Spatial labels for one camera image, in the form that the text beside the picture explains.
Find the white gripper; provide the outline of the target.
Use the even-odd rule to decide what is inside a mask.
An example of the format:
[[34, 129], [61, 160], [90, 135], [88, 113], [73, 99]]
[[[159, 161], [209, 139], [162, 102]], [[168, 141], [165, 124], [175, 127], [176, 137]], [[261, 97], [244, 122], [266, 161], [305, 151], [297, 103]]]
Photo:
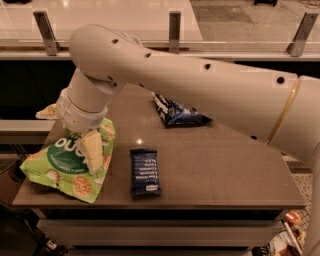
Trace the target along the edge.
[[100, 112], [90, 113], [78, 108], [67, 96], [67, 90], [63, 89], [56, 104], [48, 105], [36, 113], [37, 119], [57, 120], [71, 131], [83, 134], [77, 142], [77, 147], [86, 160], [89, 173], [94, 175], [103, 164], [102, 138], [97, 130], [107, 113], [104, 107]]

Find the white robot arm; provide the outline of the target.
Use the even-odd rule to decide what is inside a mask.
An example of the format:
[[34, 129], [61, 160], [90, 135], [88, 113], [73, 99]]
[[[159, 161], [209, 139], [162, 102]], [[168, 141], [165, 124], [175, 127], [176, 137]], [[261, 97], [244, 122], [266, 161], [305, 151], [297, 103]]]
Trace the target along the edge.
[[153, 51], [132, 34], [88, 24], [73, 32], [76, 71], [56, 103], [37, 113], [71, 131], [96, 129], [125, 84], [216, 116], [313, 170], [312, 207], [303, 256], [320, 256], [320, 80], [277, 70]]

